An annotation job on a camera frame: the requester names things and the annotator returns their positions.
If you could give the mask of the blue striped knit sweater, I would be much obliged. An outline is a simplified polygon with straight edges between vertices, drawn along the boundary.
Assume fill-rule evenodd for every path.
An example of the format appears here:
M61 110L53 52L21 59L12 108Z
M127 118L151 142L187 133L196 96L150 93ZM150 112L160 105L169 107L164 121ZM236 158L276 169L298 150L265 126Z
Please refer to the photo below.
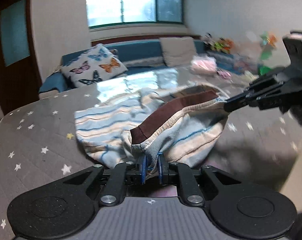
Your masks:
M197 167L222 135L228 98L208 83L141 89L77 111L76 138L90 158L108 168L143 155L151 174L157 171L159 155L168 162Z

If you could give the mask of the green plastic bowl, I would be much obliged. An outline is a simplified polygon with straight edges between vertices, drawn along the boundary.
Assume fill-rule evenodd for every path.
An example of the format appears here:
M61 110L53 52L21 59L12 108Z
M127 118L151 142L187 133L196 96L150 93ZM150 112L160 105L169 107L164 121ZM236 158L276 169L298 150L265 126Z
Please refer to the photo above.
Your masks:
M270 68L268 66L265 66L265 65L262 65L262 64L258 65L258 74L259 74L259 76L263 76L263 75L267 74L268 72L270 72L271 70L272 70L272 68Z

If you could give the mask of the colourful paper pinwheel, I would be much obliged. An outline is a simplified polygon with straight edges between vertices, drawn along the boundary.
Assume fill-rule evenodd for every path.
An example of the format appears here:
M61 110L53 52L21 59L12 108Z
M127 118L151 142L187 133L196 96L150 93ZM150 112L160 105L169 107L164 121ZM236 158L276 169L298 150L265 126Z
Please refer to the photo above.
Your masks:
M276 50L276 43L278 42L278 39L274 34L269 33L268 31L265 31L263 34L261 34L260 38L261 54L259 60L265 61L268 60L272 56L273 51Z

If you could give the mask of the orange green plush toys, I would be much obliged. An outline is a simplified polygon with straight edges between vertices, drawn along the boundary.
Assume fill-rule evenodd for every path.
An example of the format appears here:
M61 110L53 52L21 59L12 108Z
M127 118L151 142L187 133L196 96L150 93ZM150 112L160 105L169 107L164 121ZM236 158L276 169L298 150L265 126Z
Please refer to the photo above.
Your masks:
M213 43L211 50L230 54L233 46L234 42L232 40L220 38L218 41Z

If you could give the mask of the pink tissue box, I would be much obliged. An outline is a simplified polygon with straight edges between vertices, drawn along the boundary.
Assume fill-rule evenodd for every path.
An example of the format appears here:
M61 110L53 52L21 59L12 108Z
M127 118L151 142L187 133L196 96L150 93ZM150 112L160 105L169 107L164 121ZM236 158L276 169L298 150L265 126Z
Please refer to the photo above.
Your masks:
M207 55L193 56L191 70L195 74L212 75L217 72L216 59Z

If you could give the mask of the grey star pattern tablecloth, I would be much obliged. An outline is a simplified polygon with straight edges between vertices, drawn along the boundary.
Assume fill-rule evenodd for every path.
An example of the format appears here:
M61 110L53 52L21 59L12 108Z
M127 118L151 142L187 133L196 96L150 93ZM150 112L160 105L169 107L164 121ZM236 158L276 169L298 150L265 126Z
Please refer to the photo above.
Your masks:
M136 97L141 89L174 90L211 83L230 96L246 83L233 75L194 75L167 68L76 88L12 111L0 121L0 239L12 239L6 211L19 194L93 165L75 138L75 111L107 105L112 98ZM291 113L245 107L233 112L204 160L240 178L274 189L287 179L302 148L302 127Z

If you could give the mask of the beige plain cushion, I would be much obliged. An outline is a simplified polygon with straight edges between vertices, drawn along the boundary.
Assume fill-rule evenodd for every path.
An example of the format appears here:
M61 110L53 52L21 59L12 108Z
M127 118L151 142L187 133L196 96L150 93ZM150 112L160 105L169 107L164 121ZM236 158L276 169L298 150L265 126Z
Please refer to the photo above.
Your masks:
M189 65L197 55L194 39L185 37L161 37L162 55L168 67Z

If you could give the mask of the blue sofa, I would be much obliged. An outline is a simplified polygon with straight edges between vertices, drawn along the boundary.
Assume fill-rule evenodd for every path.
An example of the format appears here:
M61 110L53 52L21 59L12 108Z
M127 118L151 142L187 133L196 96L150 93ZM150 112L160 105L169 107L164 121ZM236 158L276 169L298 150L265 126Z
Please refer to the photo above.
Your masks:
M209 51L204 50L204 43L202 41L194 40L194 44L196 52L199 55L210 53ZM117 42L106 44L105 47L109 50L117 50L116 55L118 56L118 59L128 68L128 71L125 73L127 75L147 72L155 68L167 68L162 56L161 43L159 39ZM60 63L62 66L66 66L68 63L72 63L73 60L87 51L88 49L63 55ZM238 70L234 69L233 55L218 53L217 56L221 56L220 58L226 59L226 62L222 62L222 60L218 61L218 59L216 59L216 63L219 68L235 74L240 74ZM75 86L72 85L70 78L65 77L59 70L46 78L39 89L38 95L40 98L40 95L43 93L51 91L61 93L73 88L75 88Z

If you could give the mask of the butterfly print white pillow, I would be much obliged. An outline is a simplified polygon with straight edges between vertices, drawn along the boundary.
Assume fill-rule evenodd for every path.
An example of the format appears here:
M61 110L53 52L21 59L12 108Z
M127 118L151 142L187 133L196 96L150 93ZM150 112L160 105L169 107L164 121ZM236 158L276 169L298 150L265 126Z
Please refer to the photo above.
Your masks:
M101 43L61 68L62 74L76 88L110 80L127 70L127 67Z

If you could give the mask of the dark wooden door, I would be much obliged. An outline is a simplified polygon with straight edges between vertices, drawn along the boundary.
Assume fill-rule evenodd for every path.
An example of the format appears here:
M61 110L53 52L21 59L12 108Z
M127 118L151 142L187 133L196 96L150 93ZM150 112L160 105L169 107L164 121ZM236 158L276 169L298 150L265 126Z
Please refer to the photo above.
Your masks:
M0 109L38 100L42 85L31 27L31 0L0 0Z

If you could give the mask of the green framed window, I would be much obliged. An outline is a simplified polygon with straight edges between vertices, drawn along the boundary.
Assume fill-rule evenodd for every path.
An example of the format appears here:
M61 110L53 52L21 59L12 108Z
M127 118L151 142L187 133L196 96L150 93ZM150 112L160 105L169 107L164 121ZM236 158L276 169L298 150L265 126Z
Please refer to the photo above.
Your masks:
M140 23L183 23L183 0L86 0L90 29Z

